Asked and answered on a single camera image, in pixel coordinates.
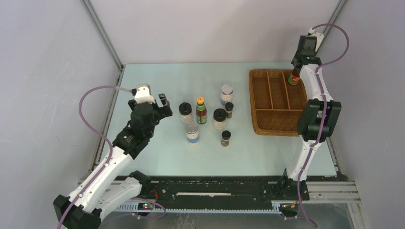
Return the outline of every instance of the white lid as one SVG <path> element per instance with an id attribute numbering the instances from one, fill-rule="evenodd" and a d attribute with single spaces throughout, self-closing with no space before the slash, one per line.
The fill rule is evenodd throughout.
<path id="1" fill-rule="evenodd" d="M 229 86 L 229 85 L 225 84 L 225 85 L 223 85 L 221 87 L 221 91 L 222 91 L 223 94 L 229 95 L 229 94 L 232 94 L 234 92 L 234 88 L 232 86 Z"/>
<path id="2" fill-rule="evenodd" d="M 187 123 L 186 124 L 186 133 L 194 134 L 198 131 L 198 125 L 195 122 Z"/>

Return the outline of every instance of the metal frame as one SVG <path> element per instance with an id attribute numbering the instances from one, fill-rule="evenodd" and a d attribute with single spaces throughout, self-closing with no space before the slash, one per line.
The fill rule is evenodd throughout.
<path id="1" fill-rule="evenodd" d="M 98 18 L 96 11 L 94 10 L 93 5 L 91 4 L 90 0 L 80 0 L 83 4 L 83 7 L 85 8 L 87 14 L 90 17 L 91 22 L 94 24 L 94 27 L 96 28 L 98 34 L 100 35 L 101 40 L 103 43 L 106 45 L 106 48 L 108 52 L 110 53 L 111 57 L 114 59 L 114 62 L 117 65 L 117 68 L 119 71 L 122 71 L 124 68 L 121 60 L 118 57 L 117 52 L 114 49 L 114 46 L 109 39 L 106 30 L 104 29 L 103 25 L 101 24 L 100 19 Z"/>
<path id="2" fill-rule="evenodd" d="M 338 4 L 336 5 L 332 15 L 330 16 L 330 19 L 328 23 L 336 23 L 337 19 L 341 15 L 344 7 L 348 3 L 349 0 L 339 0 Z M 105 44 L 108 52 L 114 59 L 114 62 L 117 65 L 118 68 L 118 77 L 117 77 L 117 82 L 116 86 L 121 85 L 122 77 L 124 74 L 125 66 L 122 64 L 121 60 L 119 59 L 119 56 L 117 52 L 114 49 L 114 46 L 109 39 L 107 32 L 105 31 L 99 17 L 96 14 L 96 11 L 91 4 L 90 0 L 81 0 L 84 9 L 89 15 L 90 20 L 94 24 L 98 34 L 100 35 L 101 40 Z M 332 27 L 327 26 L 324 31 L 324 40 L 328 37 L 328 35 L 331 32 Z M 106 113 L 105 116 L 105 122 L 102 127 L 102 133 L 106 134 L 108 132 L 109 128 L 109 123 L 111 121 L 112 113 L 114 111 L 115 103 L 117 100 L 117 95 L 118 92 L 114 91 L 113 95 L 111 97 L 111 100 L 109 102 L 109 109 Z M 335 149 L 333 147 L 333 143 L 331 139 L 327 139 L 327 145 L 335 166 L 335 170 L 338 174 L 337 178 L 339 179 L 339 175 L 344 174 L 342 168 L 340 167 L 340 160 L 338 155 L 335 153 Z M 97 165 L 97 156 L 101 156 L 101 152 L 104 147 L 104 141 L 100 138 L 100 141 L 97 146 L 97 150 L 95 153 L 94 161 L 92 163 L 90 171 L 93 170 L 95 165 Z M 122 181 L 116 180 L 114 181 L 108 189 L 111 189 L 117 185 L 120 185 Z M 360 196 L 358 194 L 356 185 L 354 182 L 342 182 L 342 181 L 309 181 L 307 182 L 308 186 L 308 191 L 309 191 L 309 197 L 310 199 L 307 201 L 304 201 L 304 203 L 347 203 L 352 222 L 354 225 L 355 229 L 369 229 L 370 225 L 368 224 L 367 217 L 364 213 L 364 209 L 362 207 L 361 201 L 360 201 Z M 224 210 L 193 210 L 193 209 L 167 209 L 168 212 L 196 212 L 196 213 L 212 213 L 212 212 L 223 212 L 223 213 L 279 213 L 278 212 L 278 207 L 280 207 L 280 204 L 286 204 L 288 201 L 272 201 L 273 209 L 269 210 L 237 210 L 237 211 L 224 211 Z M 122 204 L 120 207 L 118 207 L 117 211 L 120 212 L 132 212 L 134 206 L 134 201 L 127 201 L 124 204 Z"/>
<path id="3" fill-rule="evenodd" d="M 107 191 L 119 187 L 124 181 L 115 180 L 107 189 Z M 362 216 L 359 214 L 361 206 L 360 196 L 357 188 L 352 181 L 309 181 L 307 182 L 309 191 L 309 200 L 303 201 L 306 204 L 326 204 L 326 203 L 347 203 L 350 210 L 353 223 L 358 225 L 359 229 L 362 222 Z M 128 200 L 117 208 L 117 212 L 151 212 L 151 210 L 137 210 L 138 200 Z M 224 210 L 224 209 L 178 209 L 168 208 L 167 212 L 173 213 L 249 213 L 249 214 L 278 214 L 280 213 L 279 207 L 282 204 L 294 204 L 296 201 L 289 200 L 272 200 L 272 208 L 270 209 L 238 209 L 238 210 Z M 152 212 L 161 212 L 161 210 L 152 210 Z"/>
<path id="4" fill-rule="evenodd" d="M 335 24 L 336 21 L 338 20 L 339 16 L 341 15 L 344 7 L 346 6 L 346 4 L 349 2 L 349 0 L 339 0 L 338 4 L 336 5 L 335 9 L 333 10 L 332 15 L 330 16 L 328 23 L 329 24 Z M 326 26 L 325 29 L 323 30 L 323 41 L 326 40 L 326 38 L 329 36 L 331 30 L 333 27 L 331 26 Z"/>

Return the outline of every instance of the wicker tray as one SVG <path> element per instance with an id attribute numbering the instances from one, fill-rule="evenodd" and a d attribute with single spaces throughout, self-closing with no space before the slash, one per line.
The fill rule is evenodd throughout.
<path id="1" fill-rule="evenodd" d="M 302 81 L 290 85 L 291 70 L 249 72 L 253 129 L 258 135 L 298 136 L 297 121 L 307 103 Z"/>

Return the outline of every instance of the glass jar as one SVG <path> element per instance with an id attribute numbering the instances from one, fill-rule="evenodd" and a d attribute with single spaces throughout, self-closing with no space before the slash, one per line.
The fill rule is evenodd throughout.
<path id="1" fill-rule="evenodd" d="M 232 118 L 232 111 L 234 110 L 234 104 L 231 102 L 225 103 L 225 110 L 226 110 L 226 119 Z"/>
<path id="2" fill-rule="evenodd" d="M 214 111 L 214 121 L 213 121 L 214 128 L 217 130 L 225 129 L 226 126 L 225 120 L 226 120 L 226 111 L 222 108 L 216 109 Z"/>
<path id="3" fill-rule="evenodd" d="M 181 121 L 184 124 L 192 122 L 192 108 L 189 103 L 182 103 L 179 106 L 179 112 L 181 115 Z"/>
<path id="4" fill-rule="evenodd" d="M 223 147 L 227 147 L 229 145 L 230 138 L 231 138 L 231 132 L 229 132 L 227 130 L 222 131 L 221 145 Z"/>
<path id="5" fill-rule="evenodd" d="M 234 94 L 234 88 L 227 84 L 221 87 L 221 105 L 225 107 L 227 102 L 232 101 L 232 96 Z"/>
<path id="6" fill-rule="evenodd" d="M 200 130 L 195 122 L 186 124 L 186 136 L 191 146 L 196 146 L 200 143 Z"/>

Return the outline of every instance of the light blue table surface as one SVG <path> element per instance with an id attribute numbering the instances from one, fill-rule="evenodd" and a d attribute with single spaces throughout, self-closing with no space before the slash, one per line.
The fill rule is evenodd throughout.
<path id="1" fill-rule="evenodd" d="M 161 120 L 155 135 L 140 155 L 120 175 L 139 170 L 149 176 L 268 176 L 282 175 L 292 162 L 299 137 L 261 136 L 253 131 L 250 113 L 248 73 L 252 69 L 292 69 L 286 62 L 128 64 L 121 87 L 148 83 L 152 95 L 165 93 L 173 116 Z M 223 84 L 234 87 L 233 117 L 225 130 L 232 133 L 228 147 L 220 144 L 221 132 L 213 127 L 213 112 L 220 107 Z M 196 106 L 205 98 L 208 121 L 200 128 L 200 144 L 187 143 L 179 105 Z M 129 120 L 130 93 L 119 92 L 107 137 L 112 141 Z M 336 175 L 326 143 L 316 152 L 308 175 Z"/>

